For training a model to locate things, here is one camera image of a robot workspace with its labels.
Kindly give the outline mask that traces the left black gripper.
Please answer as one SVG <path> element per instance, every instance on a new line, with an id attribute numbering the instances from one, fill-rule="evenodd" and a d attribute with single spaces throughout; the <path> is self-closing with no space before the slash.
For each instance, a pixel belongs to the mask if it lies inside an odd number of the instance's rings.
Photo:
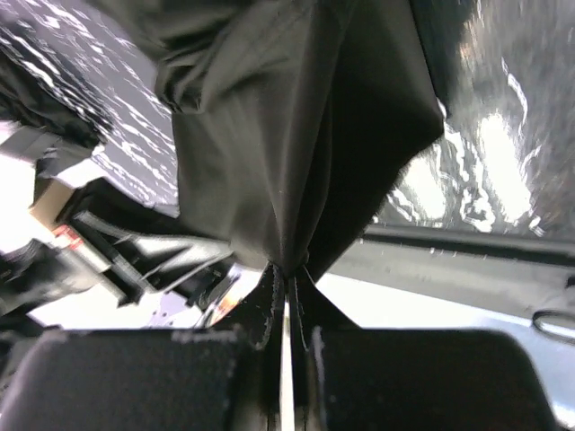
<path id="1" fill-rule="evenodd" d="M 44 180 L 30 208 L 48 236 L 1 256 L 1 307 L 30 309 L 105 284 L 119 305 L 194 286 L 233 253 L 186 228 L 170 205 L 145 205 L 105 179 L 74 189 Z"/>

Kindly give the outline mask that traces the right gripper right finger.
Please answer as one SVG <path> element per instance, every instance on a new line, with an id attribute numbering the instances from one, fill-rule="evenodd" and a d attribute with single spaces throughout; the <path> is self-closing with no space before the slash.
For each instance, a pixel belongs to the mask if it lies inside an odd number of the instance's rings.
<path id="1" fill-rule="evenodd" d="M 556 430 L 526 351 L 496 330 L 365 330 L 288 280 L 296 404 L 308 430 Z"/>

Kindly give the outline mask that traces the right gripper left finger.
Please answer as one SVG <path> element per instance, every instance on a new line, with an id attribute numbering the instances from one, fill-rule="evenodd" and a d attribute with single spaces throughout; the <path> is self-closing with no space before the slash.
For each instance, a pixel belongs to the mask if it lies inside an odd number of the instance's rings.
<path id="1" fill-rule="evenodd" d="M 202 330 L 48 330 L 12 349 L 4 430 L 271 430 L 284 282 Z"/>

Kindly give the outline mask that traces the black graphic t shirt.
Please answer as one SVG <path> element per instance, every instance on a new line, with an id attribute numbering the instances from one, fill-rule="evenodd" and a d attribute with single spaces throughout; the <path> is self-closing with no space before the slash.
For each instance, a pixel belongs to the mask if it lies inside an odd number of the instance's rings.
<path id="1" fill-rule="evenodd" d="M 181 220 L 320 277 L 443 132 L 406 1 L 96 1 L 154 64 Z"/>

